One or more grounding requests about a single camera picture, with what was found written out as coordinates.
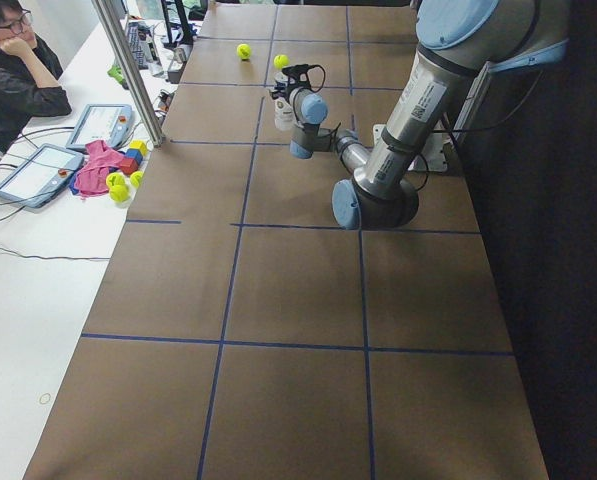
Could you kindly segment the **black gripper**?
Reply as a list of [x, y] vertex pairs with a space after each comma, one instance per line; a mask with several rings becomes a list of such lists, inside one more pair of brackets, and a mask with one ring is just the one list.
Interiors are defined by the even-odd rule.
[[[304, 81], [295, 82], [293, 79], [288, 78], [286, 98], [293, 109], [293, 123], [305, 122], [305, 117], [302, 112], [302, 106], [298, 98], [298, 93], [304, 88]], [[277, 100], [284, 97], [284, 89], [282, 87], [274, 87], [269, 91], [269, 94], [272, 99]]]

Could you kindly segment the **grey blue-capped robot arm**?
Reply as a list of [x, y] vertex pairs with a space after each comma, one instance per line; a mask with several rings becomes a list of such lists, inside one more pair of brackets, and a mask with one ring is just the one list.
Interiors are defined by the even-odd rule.
[[308, 159], [333, 151], [351, 174], [333, 188], [338, 225], [357, 230], [409, 223], [419, 199], [404, 175], [462, 84], [484, 66], [500, 72], [560, 61], [570, 10], [568, 1], [422, 2], [416, 63], [373, 149], [352, 131], [323, 127], [328, 106], [310, 84], [310, 65], [283, 68], [270, 95], [291, 113], [290, 153]]

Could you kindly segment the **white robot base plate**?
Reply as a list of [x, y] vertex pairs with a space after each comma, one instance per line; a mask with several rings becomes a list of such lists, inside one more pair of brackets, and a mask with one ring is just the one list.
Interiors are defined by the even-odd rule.
[[422, 153], [417, 155], [409, 167], [411, 172], [445, 173], [448, 161], [444, 154], [444, 146], [448, 137], [443, 133], [433, 133], [428, 137]]

